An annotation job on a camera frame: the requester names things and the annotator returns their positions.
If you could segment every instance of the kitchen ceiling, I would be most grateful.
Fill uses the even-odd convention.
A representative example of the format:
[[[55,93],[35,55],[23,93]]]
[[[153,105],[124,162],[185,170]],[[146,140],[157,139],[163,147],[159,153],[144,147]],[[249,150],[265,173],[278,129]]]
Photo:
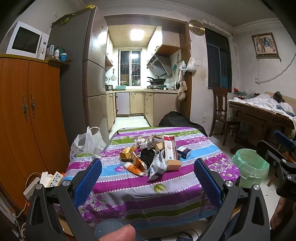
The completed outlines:
[[[100,6],[100,2],[104,4],[108,2],[107,0],[82,1],[84,4],[93,3],[97,6]],[[261,3],[260,0],[159,0],[159,2],[178,3],[203,11],[228,23],[232,27],[258,20],[276,18],[275,14]]]
[[[132,41],[130,36],[132,29],[144,30],[143,39],[140,41]],[[111,26],[108,26],[108,33],[114,48],[147,47],[153,33],[155,32],[155,29],[156,29],[156,26],[152,26],[152,25],[140,25],[140,24],[111,25]]]

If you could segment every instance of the picture frame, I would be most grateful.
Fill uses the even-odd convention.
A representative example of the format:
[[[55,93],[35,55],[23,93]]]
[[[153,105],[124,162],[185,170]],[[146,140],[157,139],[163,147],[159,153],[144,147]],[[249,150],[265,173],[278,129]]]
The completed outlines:
[[[255,47],[256,57],[259,57],[259,56],[279,57],[276,41],[272,33],[252,35],[252,41]]]

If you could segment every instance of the wooden door frame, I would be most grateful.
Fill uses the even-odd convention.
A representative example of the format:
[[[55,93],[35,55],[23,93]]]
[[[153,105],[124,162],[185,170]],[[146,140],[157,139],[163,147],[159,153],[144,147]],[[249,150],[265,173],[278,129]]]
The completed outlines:
[[[188,22],[174,18],[166,18],[153,15],[142,14],[122,14],[104,16],[108,26],[111,25],[126,25],[126,24],[142,24],[161,26],[166,31],[176,32],[180,35],[181,58],[188,63],[190,58],[190,35]],[[187,91],[186,98],[180,104],[180,113],[190,119],[191,111],[191,95],[192,95],[192,73],[186,72]]]

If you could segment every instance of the tile floor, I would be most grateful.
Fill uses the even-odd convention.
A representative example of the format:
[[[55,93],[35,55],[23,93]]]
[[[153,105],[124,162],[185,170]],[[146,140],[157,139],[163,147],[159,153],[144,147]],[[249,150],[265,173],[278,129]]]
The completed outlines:
[[[119,130],[121,128],[126,128],[126,127],[149,127],[149,124],[147,123],[147,121],[144,119],[143,116],[117,117],[115,120],[114,126],[110,130],[110,138],[113,136],[113,134],[117,130]],[[223,140],[222,135],[214,135],[214,136],[209,137],[209,139],[217,147],[219,147],[220,150],[222,150],[228,156],[228,158],[233,157],[233,154],[230,153],[230,148],[235,147],[236,144],[234,142],[234,137],[231,138],[231,134],[228,134],[225,146],[222,146],[222,140]],[[271,168],[268,176],[260,185],[262,193],[264,195],[265,202],[266,202],[269,220],[271,219],[271,217],[274,213],[274,210],[276,208],[277,202],[279,200],[279,196],[276,194],[276,188],[278,185],[277,180],[275,180],[271,184],[271,186],[269,186],[269,187],[267,186],[267,183],[269,182],[272,174],[273,174],[273,169]],[[188,229],[193,229],[198,233],[198,235],[200,235],[203,232],[203,230],[205,230],[208,223],[209,222],[207,221],[207,219],[201,219],[201,220],[197,220],[192,223],[180,225],[177,227],[161,227],[161,228],[145,229],[145,230],[139,231],[139,234],[141,235],[141,237],[144,240],[154,238],[154,237],[166,236],[164,238],[161,238],[161,240],[162,241],[175,241],[178,236],[176,233],[181,232],[181,231],[185,231]],[[197,239],[197,235],[195,234],[195,232],[193,232],[193,231],[187,231],[187,232],[193,236],[194,240]]]

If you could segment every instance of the trash can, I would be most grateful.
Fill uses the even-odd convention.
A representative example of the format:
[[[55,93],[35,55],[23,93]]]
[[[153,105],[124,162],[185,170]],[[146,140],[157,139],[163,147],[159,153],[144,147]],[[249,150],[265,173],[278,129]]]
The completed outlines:
[[[269,164],[252,149],[238,150],[231,160],[241,174],[239,186],[242,188],[251,188],[254,184],[260,185],[268,175]]]

